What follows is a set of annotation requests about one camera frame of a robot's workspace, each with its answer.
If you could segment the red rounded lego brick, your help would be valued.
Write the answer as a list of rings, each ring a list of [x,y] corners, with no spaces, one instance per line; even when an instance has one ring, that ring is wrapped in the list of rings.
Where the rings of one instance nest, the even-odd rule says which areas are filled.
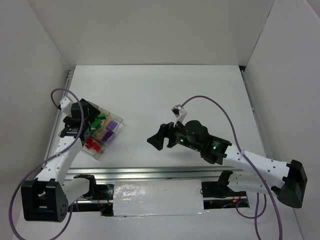
[[[86,147],[87,149],[92,148],[92,147],[93,147],[93,144],[94,144],[94,140],[93,140],[91,137],[89,137],[89,138],[85,141],[85,143],[84,143],[84,145],[85,145],[85,147]]]

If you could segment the green long lego brick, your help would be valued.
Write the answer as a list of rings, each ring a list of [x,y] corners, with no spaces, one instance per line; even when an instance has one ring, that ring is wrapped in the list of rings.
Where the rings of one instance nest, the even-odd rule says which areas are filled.
[[[101,122],[102,122],[102,119],[96,118],[94,122],[91,124],[91,128],[94,130],[100,129],[102,126]]]

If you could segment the small purple square lego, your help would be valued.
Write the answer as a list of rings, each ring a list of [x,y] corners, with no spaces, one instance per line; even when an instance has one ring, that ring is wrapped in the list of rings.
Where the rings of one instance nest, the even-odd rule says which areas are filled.
[[[103,136],[102,138],[102,141],[103,142],[106,142],[110,137],[112,137],[114,135],[114,132],[113,131],[107,131],[105,133],[105,135]]]

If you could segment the purple rounded lego brick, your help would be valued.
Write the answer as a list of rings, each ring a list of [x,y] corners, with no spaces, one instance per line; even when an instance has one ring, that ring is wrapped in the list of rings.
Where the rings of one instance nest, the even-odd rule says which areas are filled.
[[[106,126],[107,131],[113,131],[117,127],[118,123],[114,120],[111,120]]]

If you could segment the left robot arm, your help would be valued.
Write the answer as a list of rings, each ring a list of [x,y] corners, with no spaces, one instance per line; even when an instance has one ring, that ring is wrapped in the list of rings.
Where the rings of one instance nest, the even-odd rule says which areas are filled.
[[[58,146],[50,160],[33,180],[21,186],[23,215],[26,221],[62,222],[70,205],[80,197],[92,198],[97,191],[96,179],[78,174],[70,182],[65,177],[77,154],[90,136],[91,124],[101,113],[97,105],[69,97],[60,101],[66,117],[59,134]]]

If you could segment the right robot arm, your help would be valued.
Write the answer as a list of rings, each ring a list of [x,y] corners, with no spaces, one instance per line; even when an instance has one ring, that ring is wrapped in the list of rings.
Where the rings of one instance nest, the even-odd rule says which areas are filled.
[[[300,161],[277,161],[247,150],[239,150],[228,140],[209,134],[207,127],[197,120],[186,124],[163,123],[147,142],[160,151],[165,139],[168,139],[168,148],[181,145],[199,152],[201,158],[210,164],[234,167],[251,173],[250,177],[240,177],[231,171],[223,172],[219,177],[219,184],[224,188],[234,192],[268,194],[266,188],[269,187],[282,204],[296,209],[303,205],[308,178]]]

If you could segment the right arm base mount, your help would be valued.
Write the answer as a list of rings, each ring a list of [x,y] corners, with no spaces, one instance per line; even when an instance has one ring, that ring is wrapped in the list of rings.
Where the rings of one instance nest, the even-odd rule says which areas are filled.
[[[238,204],[239,208],[248,208],[249,203],[245,191],[233,191],[227,184],[230,176],[234,176],[231,170],[224,170],[217,181],[202,181],[200,194],[203,197],[205,210],[233,209]]]

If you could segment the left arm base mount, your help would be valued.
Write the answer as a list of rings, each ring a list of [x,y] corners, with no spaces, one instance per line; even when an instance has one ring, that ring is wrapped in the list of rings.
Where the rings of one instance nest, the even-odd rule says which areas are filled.
[[[97,184],[94,175],[77,174],[74,179],[89,180],[88,193],[81,195],[72,207],[77,212],[99,212],[103,217],[114,216],[114,184]]]

